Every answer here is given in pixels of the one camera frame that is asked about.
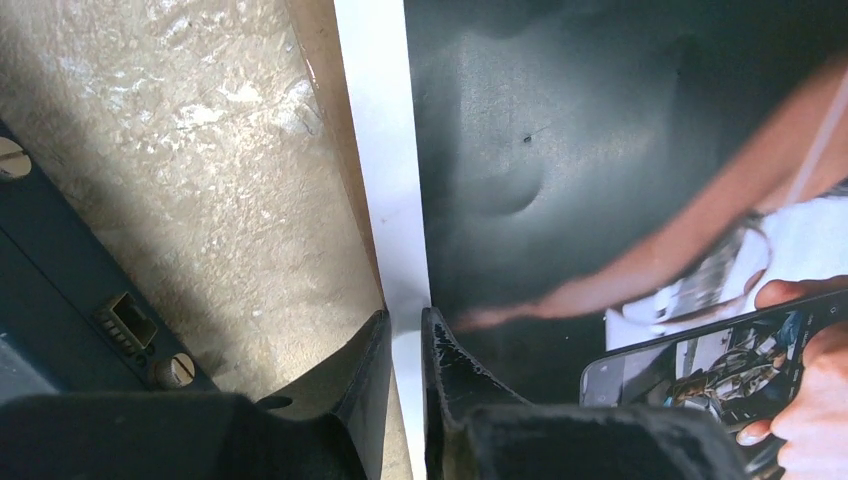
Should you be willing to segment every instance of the hand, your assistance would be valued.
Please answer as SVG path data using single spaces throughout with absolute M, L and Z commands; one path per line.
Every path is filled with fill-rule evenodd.
M 829 280 L 775 280 L 757 294 L 758 309 L 803 297 L 848 288 L 848 275 Z M 773 421 L 760 420 L 737 435 L 741 445 L 754 445 L 769 433 L 786 445 L 778 463 L 784 480 L 848 478 L 848 322 L 814 336 L 802 357 L 804 376 L 795 400 Z

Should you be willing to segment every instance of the screw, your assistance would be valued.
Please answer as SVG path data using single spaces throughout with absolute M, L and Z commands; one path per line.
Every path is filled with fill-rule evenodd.
M 175 390 L 194 381 L 194 362 L 185 353 L 178 353 L 154 367 L 154 376 L 160 387 Z
M 32 171 L 32 162 L 23 148 L 5 137 L 0 137 L 0 180 L 17 180 Z

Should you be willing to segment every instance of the smartphone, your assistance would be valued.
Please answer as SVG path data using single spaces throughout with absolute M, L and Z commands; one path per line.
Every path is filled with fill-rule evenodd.
M 804 347 L 846 314 L 848 290 L 843 290 L 610 351 L 583 371 L 580 404 L 707 412 L 739 445 L 753 478 L 780 478 L 779 439 L 743 446 L 736 435 L 757 420 L 773 418 L 795 398 Z

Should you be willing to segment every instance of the poster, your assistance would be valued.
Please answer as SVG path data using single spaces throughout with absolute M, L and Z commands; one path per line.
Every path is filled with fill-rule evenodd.
M 433 305 L 529 400 L 576 401 L 607 349 L 751 311 L 770 279 L 848 273 L 845 122 L 796 181 L 848 65 L 839 2 L 405 14 Z

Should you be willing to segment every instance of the small hole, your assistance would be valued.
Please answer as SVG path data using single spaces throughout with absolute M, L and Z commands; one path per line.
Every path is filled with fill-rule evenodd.
M 294 400 L 282 395 L 271 395 L 256 402 L 256 406 L 265 410 L 275 410 L 278 408 L 286 408 L 292 404 Z

